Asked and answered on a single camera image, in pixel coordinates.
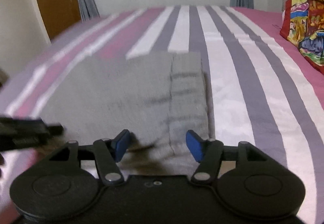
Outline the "pink striped bed sheet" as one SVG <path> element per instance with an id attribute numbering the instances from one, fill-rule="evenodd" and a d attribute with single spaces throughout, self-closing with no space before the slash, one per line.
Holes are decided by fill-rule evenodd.
<path id="1" fill-rule="evenodd" d="M 1 114 L 41 118 L 43 107 L 89 57 L 155 52 L 201 57 L 209 136 L 245 140 L 306 186 L 299 216 L 323 221 L 323 75 L 277 29 L 281 15 L 245 8 L 170 6 L 95 18 L 72 27 L 1 90 Z"/>

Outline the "grey pants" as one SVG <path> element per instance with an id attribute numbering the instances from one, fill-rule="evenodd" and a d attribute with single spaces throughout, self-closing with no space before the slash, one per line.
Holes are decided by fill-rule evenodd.
<path id="1" fill-rule="evenodd" d="M 64 78 L 41 111 L 65 140 L 92 144 L 132 134 L 119 164 L 125 175 L 191 175 L 197 163 L 186 132 L 208 138 L 208 107 L 197 52 L 126 59 L 89 57 Z"/>

